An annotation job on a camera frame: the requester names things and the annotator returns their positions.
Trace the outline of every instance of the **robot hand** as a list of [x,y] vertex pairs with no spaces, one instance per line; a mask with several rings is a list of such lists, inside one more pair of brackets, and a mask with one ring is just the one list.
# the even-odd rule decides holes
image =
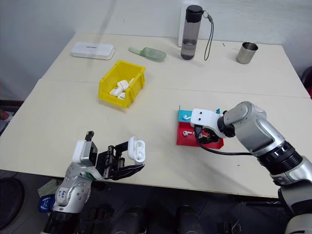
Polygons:
[[[216,114],[193,109],[191,124],[198,144],[205,150],[225,155],[253,155],[270,172],[281,188],[278,195],[295,217],[286,228],[287,234],[312,233],[312,164],[266,120],[266,113],[248,101]],[[207,149],[198,140],[202,129],[220,138],[236,136],[249,153],[225,153]]]
[[[108,146],[108,150],[98,154],[92,142],[94,132],[87,133],[85,140],[76,144],[73,163],[67,168],[64,181],[55,194],[55,204],[42,234],[74,233],[79,213],[89,199],[93,180],[119,180],[132,176],[144,167],[145,143],[135,137],[129,141]],[[124,166],[122,152],[128,150],[128,156],[135,165]]]

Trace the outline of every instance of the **dark floor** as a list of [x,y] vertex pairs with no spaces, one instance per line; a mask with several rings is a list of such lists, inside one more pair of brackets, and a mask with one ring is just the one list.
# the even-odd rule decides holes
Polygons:
[[217,225],[223,222],[236,223],[241,214],[242,234],[282,234],[289,220],[284,208],[251,207],[246,202],[237,201],[236,196],[168,189],[161,187],[138,186],[129,184],[107,183],[103,189],[93,188],[89,201],[83,210],[80,226],[81,233],[86,233],[86,226],[92,224],[88,219],[92,207],[111,206],[114,210],[109,224],[96,221],[92,233],[107,233],[112,224],[129,208],[140,206],[148,216],[149,234],[174,234],[176,231],[175,214],[178,207],[189,205],[201,219],[203,230],[207,234],[222,233]]

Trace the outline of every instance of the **stainless steel cup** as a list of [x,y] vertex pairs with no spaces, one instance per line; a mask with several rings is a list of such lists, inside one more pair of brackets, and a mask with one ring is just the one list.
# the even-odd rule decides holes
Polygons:
[[249,63],[250,60],[252,60],[257,49],[258,49],[258,46],[255,43],[248,42],[248,41],[244,42],[242,44],[242,47],[240,48],[240,51],[238,52],[236,60],[243,64]]

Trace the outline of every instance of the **water bottle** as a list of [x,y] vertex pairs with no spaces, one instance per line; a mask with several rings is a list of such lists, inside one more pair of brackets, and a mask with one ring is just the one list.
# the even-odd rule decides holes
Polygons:
[[201,6],[190,5],[186,9],[181,56],[190,60],[195,55],[201,16],[204,11]]

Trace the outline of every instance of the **yellow plastic bin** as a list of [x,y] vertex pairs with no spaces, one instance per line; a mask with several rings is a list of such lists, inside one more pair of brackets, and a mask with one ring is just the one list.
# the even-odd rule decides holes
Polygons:
[[[110,102],[112,104],[127,108],[135,100],[137,94],[144,87],[145,67],[135,65],[129,62],[119,60],[112,69],[100,80],[98,87],[98,98]],[[117,82],[121,80],[134,81],[129,85],[125,91],[125,99],[109,95],[109,92],[117,87]]]

